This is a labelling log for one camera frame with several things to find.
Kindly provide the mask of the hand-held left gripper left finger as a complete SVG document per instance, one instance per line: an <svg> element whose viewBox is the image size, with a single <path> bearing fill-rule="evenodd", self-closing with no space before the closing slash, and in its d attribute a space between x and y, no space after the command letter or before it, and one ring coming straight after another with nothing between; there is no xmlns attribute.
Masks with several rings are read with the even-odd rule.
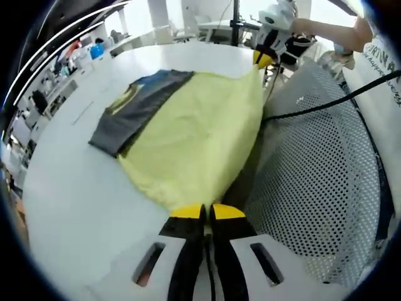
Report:
<svg viewBox="0 0 401 301"><path fill-rule="evenodd" d="M206 208L203 204L171 211L155 240L134 270L132 281L139 287L150 284L158 262L166 263L163 300L192 300L199 268L203 261Z"/></svg>

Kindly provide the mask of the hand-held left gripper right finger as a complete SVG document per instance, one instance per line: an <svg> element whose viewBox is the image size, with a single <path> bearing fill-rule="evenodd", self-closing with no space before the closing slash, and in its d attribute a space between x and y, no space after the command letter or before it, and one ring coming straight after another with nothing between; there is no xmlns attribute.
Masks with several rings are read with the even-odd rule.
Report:
<svg viewBox="0 0 401 301"><path fill-rule="evenodd" d="M273 300L273 287L284 277L245 214L232 206L213 204L210 224L214 258L225 300Z"/></svg>

